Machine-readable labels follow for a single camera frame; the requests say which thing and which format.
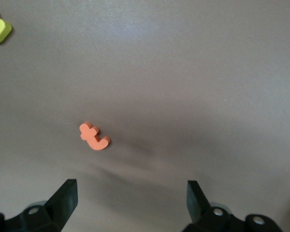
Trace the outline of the orange letter t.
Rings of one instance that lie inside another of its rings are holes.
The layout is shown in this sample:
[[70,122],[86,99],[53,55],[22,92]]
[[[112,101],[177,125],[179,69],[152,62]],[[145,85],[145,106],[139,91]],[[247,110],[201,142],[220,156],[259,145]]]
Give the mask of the orange letter t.
[[108,136],[101,138],[99,136],[99,127],[92,125],[90,122],[82,123],[79,130],[81,139],[86,141],[93,150],[103,150],[110,144],[111,139]]

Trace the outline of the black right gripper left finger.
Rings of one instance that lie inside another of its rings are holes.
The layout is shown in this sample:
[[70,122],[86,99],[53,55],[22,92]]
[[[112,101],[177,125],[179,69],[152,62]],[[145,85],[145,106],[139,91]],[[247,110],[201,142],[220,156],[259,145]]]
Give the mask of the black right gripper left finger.
[[77,207],[77,180],[68,179],[44,204],[5,221],[4,232],[61,232]]

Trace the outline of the brown table cover sheet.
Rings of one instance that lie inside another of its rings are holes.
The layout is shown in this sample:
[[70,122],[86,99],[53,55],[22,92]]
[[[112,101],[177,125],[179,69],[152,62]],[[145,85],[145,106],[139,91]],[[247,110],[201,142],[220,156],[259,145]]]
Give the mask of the brown table cover sheet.
[[181,232],[196,180],[290,232],[290,0],[0,0],[0,16],[7,218],[73,178],[63,232]]

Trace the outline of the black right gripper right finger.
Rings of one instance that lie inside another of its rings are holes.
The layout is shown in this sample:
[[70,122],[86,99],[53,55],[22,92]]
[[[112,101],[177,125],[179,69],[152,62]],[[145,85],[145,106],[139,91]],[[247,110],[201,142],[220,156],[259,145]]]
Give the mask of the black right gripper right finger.
[[187,208],[192,223],[183,232],[283,232],[269,217],[247,215],[240,220],[225,208],[211,206],[197,181],[187,184]]

